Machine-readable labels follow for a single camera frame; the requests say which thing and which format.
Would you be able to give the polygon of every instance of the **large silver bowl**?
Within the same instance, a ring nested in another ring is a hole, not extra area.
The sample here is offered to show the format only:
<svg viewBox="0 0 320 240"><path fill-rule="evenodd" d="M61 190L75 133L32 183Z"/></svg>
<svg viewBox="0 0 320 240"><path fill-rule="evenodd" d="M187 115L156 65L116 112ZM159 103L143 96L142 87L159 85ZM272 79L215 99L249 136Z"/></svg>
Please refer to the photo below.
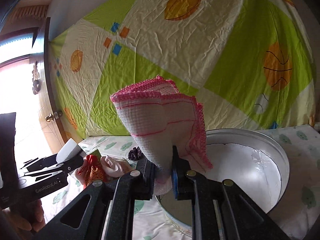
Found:
<svg viewBox="0 0 320 240"><path fill-rule="evenodd" d="M232 179L268 213L288 184L290 168L285 151L272 138L255 131L219 129L207 131L207 156L213 169L208 179ZM176 201L172 190L156 197L170 222L191 236L191 201Z"/></svg>

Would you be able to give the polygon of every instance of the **human hand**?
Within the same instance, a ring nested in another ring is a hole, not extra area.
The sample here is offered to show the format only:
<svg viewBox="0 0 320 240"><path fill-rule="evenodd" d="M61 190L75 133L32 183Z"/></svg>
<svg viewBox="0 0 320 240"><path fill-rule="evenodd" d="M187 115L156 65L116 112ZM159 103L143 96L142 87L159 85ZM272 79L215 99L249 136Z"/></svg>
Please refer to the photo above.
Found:
<svg viewBox="0 0 320 240"><path fill-rule="evenodd" d="M24 219L18 212L6 208L3 210L4 215L7 220L14 226L23 230L30 231L33 229L38 232L41 228L45 226L44 222L44 211L42 209L42 202L40 199L27 204L27 206L33 211L35 222L30 224L26 219Z"/></svg>

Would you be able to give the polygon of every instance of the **white cloth with pink trim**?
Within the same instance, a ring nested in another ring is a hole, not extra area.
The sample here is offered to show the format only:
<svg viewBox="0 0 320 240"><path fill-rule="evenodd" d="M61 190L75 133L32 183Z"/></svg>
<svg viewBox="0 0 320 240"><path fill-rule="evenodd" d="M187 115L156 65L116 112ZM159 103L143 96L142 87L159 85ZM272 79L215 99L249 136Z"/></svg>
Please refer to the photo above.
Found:
<svg viewBox="0 0 320 240"><path fill-rule="evenodd" d="M212 168L206 156L202 106L194 96L179 93L172 80L157 76L127 86L110 99L144 155L158 167L154 195L172 187L173 145L180 157L194 159L204 170Z"/></svg>

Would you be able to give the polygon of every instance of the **wooden door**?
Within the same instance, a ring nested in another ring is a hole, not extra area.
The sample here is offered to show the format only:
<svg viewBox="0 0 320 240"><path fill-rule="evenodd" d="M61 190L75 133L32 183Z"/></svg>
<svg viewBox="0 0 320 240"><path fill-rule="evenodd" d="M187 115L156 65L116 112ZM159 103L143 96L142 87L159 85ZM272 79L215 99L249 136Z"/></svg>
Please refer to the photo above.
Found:
<svg viewBox="0 0 320 240"><path fill-rule="evenodd" d="M33 92L39 101L40 125L48 145L54 154L66 143L67 136L60 119L62 111L56 107L50 82L48 60L49 25L50 18L48 17L44 21L35 43L32 46L30 64L34 64Z"/></svg>

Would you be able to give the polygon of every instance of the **door knob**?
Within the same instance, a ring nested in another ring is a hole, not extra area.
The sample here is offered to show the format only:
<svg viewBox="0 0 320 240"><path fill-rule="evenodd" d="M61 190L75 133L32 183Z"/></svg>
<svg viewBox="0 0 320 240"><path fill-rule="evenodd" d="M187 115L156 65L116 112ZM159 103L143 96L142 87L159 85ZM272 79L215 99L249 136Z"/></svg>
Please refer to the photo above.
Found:
<svg viewBox="0 0 320 240"><path fill-rule="evenodd" d="M49 114L48 116L46 116L45 121L46 122L51 122L54 120L54 115L53 114Z"/></svg>

